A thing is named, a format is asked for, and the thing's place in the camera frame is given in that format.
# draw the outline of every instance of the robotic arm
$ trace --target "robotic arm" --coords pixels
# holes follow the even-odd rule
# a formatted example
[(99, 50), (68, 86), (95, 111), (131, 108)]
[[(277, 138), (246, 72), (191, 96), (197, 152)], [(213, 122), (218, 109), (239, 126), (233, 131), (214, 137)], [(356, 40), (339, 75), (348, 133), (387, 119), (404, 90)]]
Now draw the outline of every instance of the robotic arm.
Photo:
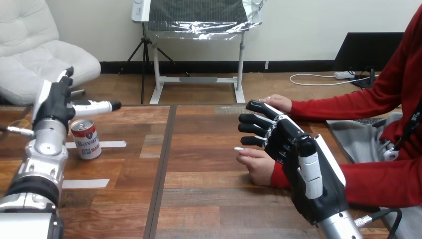
[(6, 127), (3, 131), (31, 138), (25, 157), (5, 197), (0, 199), (0, 238), (61, 239), (63, 222), (57, 210), (68, 151), (69, 122), (75, 116), (120, 109), (121, 103), (78, 101), (70, 104), (73, 68), (57, 82), (44, 81), (32, 111), (32, 128)]
[(348, 212), (346, 180), (322, 136), (311, 137), (287, 115), (265, 103), (250, 101), (246, 109), (266, 118), (241, 114), (239, 131), (257, 136), (242, 137), (240, 142), (264, 148), (283, 165), (298, 212), (324, 239), (363, 238), (358, 227), (380, 218), (380, 214), (353, 220)]

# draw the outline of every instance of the human hand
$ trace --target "human hand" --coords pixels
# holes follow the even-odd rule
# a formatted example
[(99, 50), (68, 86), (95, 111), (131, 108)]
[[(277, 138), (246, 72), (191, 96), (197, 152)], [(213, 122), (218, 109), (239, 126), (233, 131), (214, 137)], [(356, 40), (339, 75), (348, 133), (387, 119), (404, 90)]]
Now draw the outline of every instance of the human hand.
[(284, 96), (271, 95), (267, 98), (259, 99), (259, 101), (264, 102), (285, 113), (290, 113), (292, 111), (292, 101)]
[(275, 161), (262, 150), (251, 148), (234, 149), (239, 152), (236, 160), (246, 166), (252, 182), (258, 186), (270, 186)]

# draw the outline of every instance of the lanyard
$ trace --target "lanyard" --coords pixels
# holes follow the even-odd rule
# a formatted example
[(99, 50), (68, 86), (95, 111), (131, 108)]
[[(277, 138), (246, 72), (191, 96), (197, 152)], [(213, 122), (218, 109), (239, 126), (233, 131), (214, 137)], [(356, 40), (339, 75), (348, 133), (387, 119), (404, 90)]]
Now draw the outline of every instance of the lanyard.
[(419, 101), (418, 106), (416, 106), (415, 112), (412, 115), (412, 118), (410, 121), (406, 124), (405, 130), (403, 131), (402, 137), (399, 139), (399, 141), (394, 146), (394, 150), (400, 150), (400, 148), (403, 146), (403, 144), (410, 138), (410, 135), (414, 133), (419, 123), (422, 120), (422, 100)]

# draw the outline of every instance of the red and white can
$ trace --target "red and white can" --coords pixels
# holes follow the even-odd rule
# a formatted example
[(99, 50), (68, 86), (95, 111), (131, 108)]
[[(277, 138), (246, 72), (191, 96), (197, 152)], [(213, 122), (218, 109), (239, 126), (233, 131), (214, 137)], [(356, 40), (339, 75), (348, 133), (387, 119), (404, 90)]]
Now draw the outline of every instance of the red and white can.
[(81, 159), (93, 159), (101, 154), (100, 141), (92, 120), (79, 119), (70, 128)]

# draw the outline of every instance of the white cable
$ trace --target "white cable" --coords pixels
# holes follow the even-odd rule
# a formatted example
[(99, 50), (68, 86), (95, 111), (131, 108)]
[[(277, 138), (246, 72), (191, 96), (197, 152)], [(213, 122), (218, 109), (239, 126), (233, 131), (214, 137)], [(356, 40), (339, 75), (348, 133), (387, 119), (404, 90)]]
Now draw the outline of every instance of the white cable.
[(305, 84), (305, 83), (297, 83), (297, 82), (294, 82), (292, 80), (292, 78), (295, 77), (295, 76), (318, 76), (318, 77), (325, 77), (325, 78), (334, 78), (335, 76), (320, 76), (320, 75), (314, 75), (314, 74), (295, 74), (295, 75), (292, 75), (290, 77), (290, 81), (293, 84), (301, 85), (301, 86), (335, 86), (335, 85), (341, 85), (341, 84), (346, 84), (346, 83), (350, 83), (350, 82), (355, 82), (355, 81), (361, 81), (361, 80), (369, 79), (369, 77), (365, 77), (365, 78), (357, 79), (357, 80), (353, 80), (353, 81), (344, 81), (344, 82), (332, 83), (332, 84)]

